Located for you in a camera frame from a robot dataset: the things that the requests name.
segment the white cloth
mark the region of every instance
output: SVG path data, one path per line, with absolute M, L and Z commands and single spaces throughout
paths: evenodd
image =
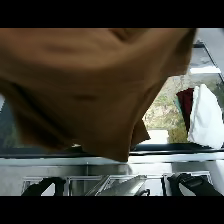
M 216 96 L 201 84 L 193 93 L 188 141 L 220 149 L 224 142 L 222 111 Z

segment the dark red cloth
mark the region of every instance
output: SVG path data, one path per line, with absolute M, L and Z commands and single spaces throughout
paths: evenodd
M 176 94 L 180 102 L 187 132 L 190 129 L 190 115 L 193 104 L 193 91 L 193 88 L 188 88 Z

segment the clothing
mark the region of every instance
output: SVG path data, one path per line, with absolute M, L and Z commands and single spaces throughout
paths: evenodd
M 184 74 L 193 28 L 2 28 L 0 92 L 21 141 L 127 161 L 149 139 L 142 117 Z
M 205 84 L 194 88 L 187 140 L 214 149 L 220 149 L 224 142 L 222 110 Z
M 190 115 L 193 104 L 193 91 L 193 88 L 188 88 L 176 94 L 181 105 L 181 110 L 187 132 L 190 129 Z

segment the brown fabric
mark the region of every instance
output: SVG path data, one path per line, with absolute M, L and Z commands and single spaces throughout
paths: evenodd
M 0 92 L 22 142 L 127 161 L 164 82 L 186 71 L 195 31 L 1 28 Z

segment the white object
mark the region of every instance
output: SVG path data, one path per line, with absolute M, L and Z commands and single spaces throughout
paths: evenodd
M 194 88 L 188 141 L 214 149 L 221 149 L 224 142 L 222 111 L 205 84 Z

